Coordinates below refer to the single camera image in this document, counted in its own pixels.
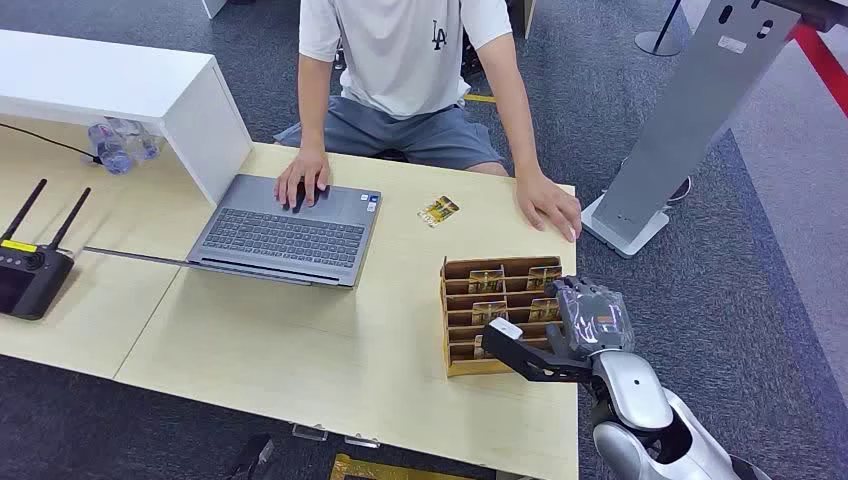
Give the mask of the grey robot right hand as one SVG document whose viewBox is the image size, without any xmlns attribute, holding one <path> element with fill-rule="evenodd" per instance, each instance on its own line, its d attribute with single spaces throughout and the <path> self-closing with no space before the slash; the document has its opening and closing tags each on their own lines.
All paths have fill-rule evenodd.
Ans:
<svg viewBox="0 0 848 480">
<path fill-rule="evenodd" d="M 632 352 L 634 330 L 623 295 L 588 277 L 563 276 L 545 287 L 556 300 L 560 321 L 546 328 L 558 356 L 584 361 L 607 350 Z"/>
</svg>

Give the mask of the person's right hand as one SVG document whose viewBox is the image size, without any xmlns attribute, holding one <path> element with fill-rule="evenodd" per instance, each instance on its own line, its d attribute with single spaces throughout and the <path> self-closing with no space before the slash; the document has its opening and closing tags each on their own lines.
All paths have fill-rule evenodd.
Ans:
<svg viewBox="0 0 848 480">
<path fill-rule="evenodd" d="M 330 166 L 323 150 L 302 148 L 292 163 L 277 177 L 273 194 L 289 209 L 312 207 L 329 185 Z"/>
</svg>

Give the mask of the person's left hand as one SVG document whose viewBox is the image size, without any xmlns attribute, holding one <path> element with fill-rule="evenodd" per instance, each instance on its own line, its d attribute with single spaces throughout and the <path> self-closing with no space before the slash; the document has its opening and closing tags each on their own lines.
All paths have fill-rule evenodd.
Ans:
<svg viewBox="0 0 848 480">
<path fill-rule="evenodd" d="M 538 231 L 549 222 L 568 242 L 575 243 L 581 233 L 581 204 L 541 171 L 516 175 L 517 203 L 530 225 Z"/>
</svg>

